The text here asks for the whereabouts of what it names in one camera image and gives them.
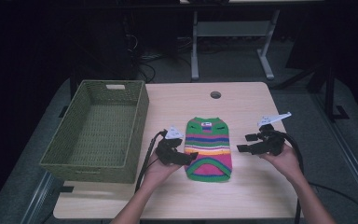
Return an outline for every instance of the colorful knit sweater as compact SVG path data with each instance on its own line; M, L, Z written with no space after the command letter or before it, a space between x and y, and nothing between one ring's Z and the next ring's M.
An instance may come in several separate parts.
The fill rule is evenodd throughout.
M232 172L228 126L219 118L193 118L186 127L185 153L199 152L185 167L188 178L203 182L230 179Z

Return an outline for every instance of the wrist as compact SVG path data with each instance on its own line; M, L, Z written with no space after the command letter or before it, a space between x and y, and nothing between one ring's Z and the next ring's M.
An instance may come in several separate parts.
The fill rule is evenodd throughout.
M136 193L142 193L143 195L147 195L148 197L150 197L150 195L153 194L155 189L156 188L153 188L152 186L143 184Z
M143 189L145 191L151 191L153 192L156 188L158 187L158 184L153 183L151 181L148 181L147 179L144 180L144 182L142 183L140 189Z
M299 187L305 183L308 184L308 180L302 174L295 174L287 177L287 180L294 186Z

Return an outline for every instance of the floor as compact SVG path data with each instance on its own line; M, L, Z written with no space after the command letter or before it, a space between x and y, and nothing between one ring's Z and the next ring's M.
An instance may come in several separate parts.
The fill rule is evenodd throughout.
M285 68L293 43L272 42L268 59L275 74L266 80L256 49L264 39L204 39L200 50L200 79L197 82L265 82L270 87L282 83L301 70ZM145 59L158 52L150 50ZM190 52L184 49L178 58L162 57L141 66L151 83L190 82ZM316 94L306 90L309 77L303 78L284 90L270 91L280 113L290 111L293 116L283 124L298 142L305 162L305 174L310 182L322 185L314 187L326 208L337 223L358 223L358 204L327 188L338 190L358 202L358 180L353 175L351 162L345 157L348 147L358 160L358 105L351 91L336 81L335 105L342 105L349 119L331 122L326 118L320 103L324 101L324 89ZM59 220L51 212L59 196L62 181L46 174L38 166L51 136L61 118L62 109L70 102L69 80L55 93L43 118L23 150L20 159L0 193L0 223L108 223L109 220ZM218 223L292 223L288 219L268 220L207 220ZM145 223L190 223L189 220L166 220Z

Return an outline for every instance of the green woven basket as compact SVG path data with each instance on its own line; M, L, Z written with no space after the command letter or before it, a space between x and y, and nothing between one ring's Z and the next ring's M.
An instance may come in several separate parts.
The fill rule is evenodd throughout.
M63 180L134 183L148 105L143 81L84 80L40 165Z

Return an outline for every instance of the black cord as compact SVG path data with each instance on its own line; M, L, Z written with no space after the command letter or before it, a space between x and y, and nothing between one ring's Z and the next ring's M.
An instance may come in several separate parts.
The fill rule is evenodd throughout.
M212 49L212 45L216 45L218 49ZM222 45L218 44L216 41L211 41L211 43L200 43L198 49L199 54L217 54L223 51Z
M302 155L301 155L301 152L299 150L297 142L289 134L287 134L287 133L282 133L282 134L283 134L284 138L292 145L293 150L296 152L297 159L298 159L298 165L300 166L301 172L304 174L304 162L303 162L303 158L302 158ZM352 197L350 197L350 196L348 196L348 195L346 195L346 194L344 194L344 193L342 193L342 192L340 192L340 191L338 191L336 189L330 189L329 187L319 185L319 184L315 184L315 183L312 183L312 182L309 182L309 183L312 186L315 186L315 187L318 187L318 188L321 188L321 189L327 189L327 190L330 190L332 192L335 192L336 194L338 194L338 195L340 195L340 196L352 201L356 205L358 205L358 202L356 202L356 200L354 200ZM301 206L300 206L299 201L297 200L295 223L299 222L300 212L301 212Z
M314 187L330 190L330 191L332 191L332 192L334 192L334 193L336 193L336 194L338 194L338 195L340 195L340 196L342 196L342 197L344 197L344 198L346 198L346 199L352 201L353 203L355 203L355 204L358 206L358 202L357 202L356 200L354 200L354 199L353 199L351 196L349 196L349 195L346 195L346 194L344 194L344 193L342 193L342 192L340 192L340 191L338 191L338 190L336 190L336 189L330 189L329 187L326 187L326 186L323 186L323 185L320 185L320 184L315 184L315 183L312 183L312 182L309 182L309 183L310 183L310 185L312 185L312 186L314 186Z
M146 63L139 63L139 65L146 66L146 67L150 68L153 71L152 77L148 77L146 75L146 73L141 68L139 68L139 72L141 73L141 75L143 77L145 77L145 83L152 82L154 80L155 76L156 76L156 69L153 66L151 66L149 64L146 64Z
M155 163L156 161L158 161L158 158L155 159L155 160L153 160L153 161L146 167L146 170L147 170L153 163Z
M146 152L146 156L145 156L145 160L144 160L144 164L142 165L142 169L141 169L141 172L139 173L138 175L138 180L136 181L136 186L135 186L135 192L138 191L138 189L141 187L141 183L142 183L142 179L144 178L144 175L145 175L145 172L148 168L147 164L149 162L149 159L150 159L150 155L152 154L152 150L153 150L153 146L155 145L156 143L156 139L159 135L165 135L167 131L163 131L163 132L159 132L157 133L154 138L152 139L152 141L150 142L150 145L149 145L149 149L147 150Z
M41 224L44 224L48 221L48 219L53 215L53 211L51 211L50 213L48 213L48 215L42 220L42 222L40 222Z
M292 148L297 155L298 166L300 167L301 173L304 174L303 158L302 158L302 155L301 155L301 152L300 152L297 142L289 134L287 134L287 133L281 133L281 134L283 135L284 139L286 139L290 143L290 145L292 145ZM300 204L300 200L297 199L296 216L295 216L296 224L298 224L300 222L300 217L301 217L301 204Z

